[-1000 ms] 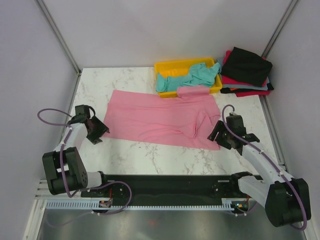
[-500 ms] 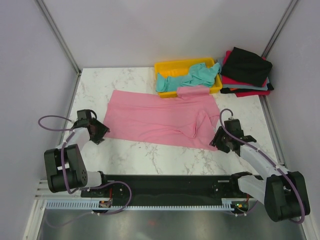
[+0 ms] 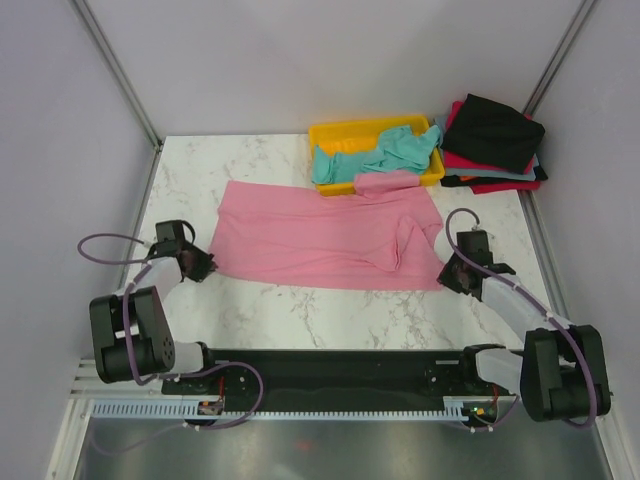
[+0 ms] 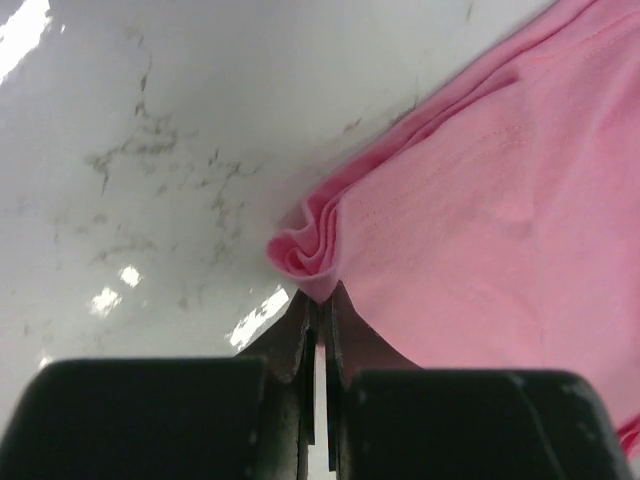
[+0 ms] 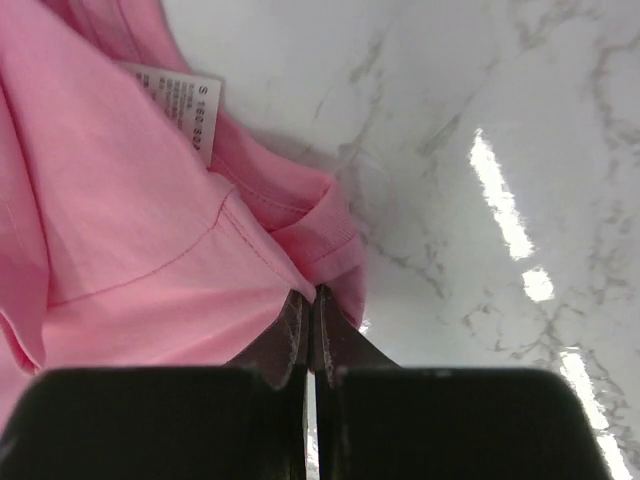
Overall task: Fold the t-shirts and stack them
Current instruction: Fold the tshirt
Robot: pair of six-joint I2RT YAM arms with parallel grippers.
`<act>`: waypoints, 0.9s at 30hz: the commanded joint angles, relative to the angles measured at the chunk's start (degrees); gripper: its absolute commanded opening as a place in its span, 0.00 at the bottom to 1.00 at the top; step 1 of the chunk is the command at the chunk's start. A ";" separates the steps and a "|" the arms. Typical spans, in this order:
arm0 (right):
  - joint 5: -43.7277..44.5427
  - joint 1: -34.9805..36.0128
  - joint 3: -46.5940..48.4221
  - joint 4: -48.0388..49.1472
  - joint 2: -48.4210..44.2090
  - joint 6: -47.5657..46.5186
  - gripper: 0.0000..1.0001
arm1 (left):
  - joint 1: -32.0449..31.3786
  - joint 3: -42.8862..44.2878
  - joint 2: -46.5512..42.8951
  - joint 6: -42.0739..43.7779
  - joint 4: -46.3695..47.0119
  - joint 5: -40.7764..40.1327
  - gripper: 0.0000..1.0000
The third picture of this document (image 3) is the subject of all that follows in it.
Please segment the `pink t shirt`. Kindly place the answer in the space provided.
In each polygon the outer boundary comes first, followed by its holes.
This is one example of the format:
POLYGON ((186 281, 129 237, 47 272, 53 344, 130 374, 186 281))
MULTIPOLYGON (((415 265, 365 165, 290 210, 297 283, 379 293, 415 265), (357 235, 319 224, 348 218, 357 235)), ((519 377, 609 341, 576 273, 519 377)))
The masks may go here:
POLYGON ((285 286, 437 291, 443 220, 417 175, 360 174, 350 195, 231 181, 209 250, 219 273, 285 286))

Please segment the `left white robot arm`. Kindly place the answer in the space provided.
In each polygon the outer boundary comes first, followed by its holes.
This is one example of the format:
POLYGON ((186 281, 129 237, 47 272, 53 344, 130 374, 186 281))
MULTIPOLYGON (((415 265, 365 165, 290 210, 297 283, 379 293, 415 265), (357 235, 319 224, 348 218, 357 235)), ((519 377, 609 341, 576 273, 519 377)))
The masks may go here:
POLYGON ((163 302, 184 281, 201 283, 214 273, 214 255, 195 245, 195 229, 185 220, 159 222, 155 232, 153 243, 122 234, 96 233, 77 245, 80 255, 91 262, 140 267, 121 289, 90 302, 97 374, 106 384, 133 381, 140 386, 184 378, 196 392, 211 392, 218 385, 220 371, 208 362, 207 346, 176 341, 163 302), (99 238, 128 240, 146 248, 147 253, 121 261, 101 259, 85 250, 86 243, 99 238))

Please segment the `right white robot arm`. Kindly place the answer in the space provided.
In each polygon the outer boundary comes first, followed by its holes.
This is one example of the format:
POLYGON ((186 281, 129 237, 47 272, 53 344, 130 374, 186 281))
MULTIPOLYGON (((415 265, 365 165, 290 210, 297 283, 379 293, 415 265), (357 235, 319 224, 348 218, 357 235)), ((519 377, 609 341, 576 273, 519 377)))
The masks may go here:
POLYGON ((465 347, 460 386, 473 394, 491 384, 501 387, 519 396, 536 422, 578 424, 608 414, 611 391, 598 330, 538 309, 532 294, 517 290, 515 271, 494 261, 486 231, 458 232, 456 247, 438 282, 489 307, 524 342, 518 351, 498 344, 465 347))

